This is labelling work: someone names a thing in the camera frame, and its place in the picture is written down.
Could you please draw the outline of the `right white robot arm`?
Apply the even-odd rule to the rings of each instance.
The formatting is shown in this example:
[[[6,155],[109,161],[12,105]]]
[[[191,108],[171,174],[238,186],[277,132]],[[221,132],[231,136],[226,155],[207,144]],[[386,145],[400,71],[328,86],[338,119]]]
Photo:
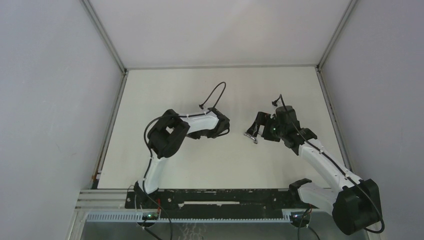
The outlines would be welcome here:
[[[255,143],[257,136],[272,142],[282,141],[303,158],[327,182],[322,188],[303,178],[289,185],[289,203],[295,208],[310,204],[323,210],[345,234],[360,230],[380,234],[385,229],[379,187],[372,179],[364,180],[334,160],[309,128],[301,127],[291,106],[279,106],[273,114],[258,112],[244,133]]]

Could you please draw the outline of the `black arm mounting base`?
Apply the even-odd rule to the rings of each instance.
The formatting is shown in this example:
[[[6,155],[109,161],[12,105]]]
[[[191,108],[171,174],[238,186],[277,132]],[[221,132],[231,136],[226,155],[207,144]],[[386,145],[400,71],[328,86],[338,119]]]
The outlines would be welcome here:
[[[158,213],[172,218],[272,218],[278,212],[300,212],[310,207],[288,188],[158,189],[144,195],[130,187],[125,209]]]

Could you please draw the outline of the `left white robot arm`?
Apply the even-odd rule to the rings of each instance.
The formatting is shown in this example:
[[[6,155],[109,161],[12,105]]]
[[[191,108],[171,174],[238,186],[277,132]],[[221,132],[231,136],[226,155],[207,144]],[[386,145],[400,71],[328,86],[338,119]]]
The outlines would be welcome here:
[[[143,134],[149,151],[149,162],[145,173],[134,185],[134,190],[139,192],[136,199],[138,204],[145,209],[155,205],[157,196],[154,192],[159,189],[165,164],[177,153],[186,138],[215,139],[229,132],[230,119],[215,107],[185,115],[168,109],[163,115],[153,119]]]

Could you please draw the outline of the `right green circuit board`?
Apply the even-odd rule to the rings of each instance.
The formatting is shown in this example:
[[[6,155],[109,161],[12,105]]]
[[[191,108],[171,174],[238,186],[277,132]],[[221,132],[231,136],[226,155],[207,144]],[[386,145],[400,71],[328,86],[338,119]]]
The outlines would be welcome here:
[[[310,219],[311,219],[311,215],[309,213],[306,214],[305,216],[303,216],[302,213],[293,213],[290,216],[290,220],[292,222],[300,222],[301,220],[306,221],[306,222],[309,222]]]

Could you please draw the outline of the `green circuit board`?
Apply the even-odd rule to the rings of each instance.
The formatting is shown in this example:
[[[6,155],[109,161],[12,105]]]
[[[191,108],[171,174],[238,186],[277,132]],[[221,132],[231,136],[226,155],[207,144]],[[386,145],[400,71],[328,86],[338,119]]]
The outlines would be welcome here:
[[[160,217],[160,214],[158,214],[157,212],[148,212],[148,213],[144,213],[142,216],[142,220],[143,221],[156,221],[158,220]]]
[[[290,220],[292,222],[300,222],[301,220],[306,221],[306,222],[309,222],[310,219],[311,219],[311,215],[309,213],[306,214],[305,216],[303,216],[302,213],[293,213],[290,216]]]

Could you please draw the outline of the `left green circuit board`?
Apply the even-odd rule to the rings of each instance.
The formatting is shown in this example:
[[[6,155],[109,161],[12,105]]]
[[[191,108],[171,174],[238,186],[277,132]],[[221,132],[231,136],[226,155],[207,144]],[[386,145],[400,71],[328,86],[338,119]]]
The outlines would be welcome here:
[[[143,221],[156,221],[158,220],[160,217],[160,214],[158,214],[157,212],[148,212],[148,213],[144,213],[142,216],[142,220]]]

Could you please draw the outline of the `aluminium enclosure frame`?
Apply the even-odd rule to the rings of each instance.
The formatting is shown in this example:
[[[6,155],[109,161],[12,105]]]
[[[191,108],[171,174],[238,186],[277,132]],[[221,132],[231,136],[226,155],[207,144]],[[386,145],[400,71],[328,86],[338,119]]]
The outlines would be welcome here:
[[[95,0],[131,68],[313,65],[346,0]],[[0,237],[63,240],[122,71],[78,0],[0,4]]]

